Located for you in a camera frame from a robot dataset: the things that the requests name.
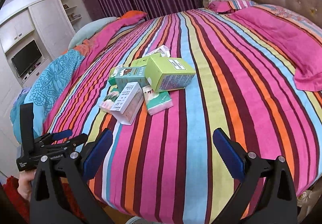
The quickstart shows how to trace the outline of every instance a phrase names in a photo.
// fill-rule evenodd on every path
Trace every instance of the television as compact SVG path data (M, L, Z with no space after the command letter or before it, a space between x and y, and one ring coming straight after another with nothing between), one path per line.
M16 68L19 76L23 75L38 59L41 57L41 52L38 46L33 40L25 47L23 47L15 56L11 58L11 61Z

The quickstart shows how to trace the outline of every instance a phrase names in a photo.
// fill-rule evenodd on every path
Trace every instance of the metal bolt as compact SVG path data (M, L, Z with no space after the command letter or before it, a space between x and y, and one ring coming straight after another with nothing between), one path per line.
M48 160L48 157L46 155L42 156L40 159L42 162L45 162Z
M256 153L255 152L249 152L248 153L248 156L251 158L251 159L255 159L256 158Z
M70 154L70 158L72 158L72 159L76 159L78 157L78 152L72 152L71 154Z
M279 161L280 162L285 162L285 158L283 156L279 156Z

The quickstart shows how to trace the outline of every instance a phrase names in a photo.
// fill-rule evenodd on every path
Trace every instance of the hand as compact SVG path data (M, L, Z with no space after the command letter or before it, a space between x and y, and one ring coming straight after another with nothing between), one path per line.
M31 171L22 171L19 173L19 186L17 191L27 201L30 201L31 198L32 187L30 181L35 178L35 174L36 169Z

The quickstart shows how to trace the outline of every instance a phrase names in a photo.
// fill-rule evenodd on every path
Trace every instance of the sliding wardrobe door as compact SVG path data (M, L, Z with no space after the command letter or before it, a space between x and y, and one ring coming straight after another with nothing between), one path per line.
M54 60L68 49L75 31L60 0L43 0L29 7L36 30Z

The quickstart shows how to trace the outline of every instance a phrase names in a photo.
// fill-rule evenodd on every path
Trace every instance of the striped bedsheet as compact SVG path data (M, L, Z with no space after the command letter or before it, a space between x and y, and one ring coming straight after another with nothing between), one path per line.
M172 108L149 116L143 105L131 126L120 125L98 107L111 90L110 69L162 44L196 76L170 93ZM322 95L298 91L294 72L274 42L229 15L171 14L113 38L70 89L48 131L72 129L93 141L108 127L112 148L89 182L98 199L151 221L207 224L237 185L212 144L218 127L262 158L285 156L297 195L321 174Z

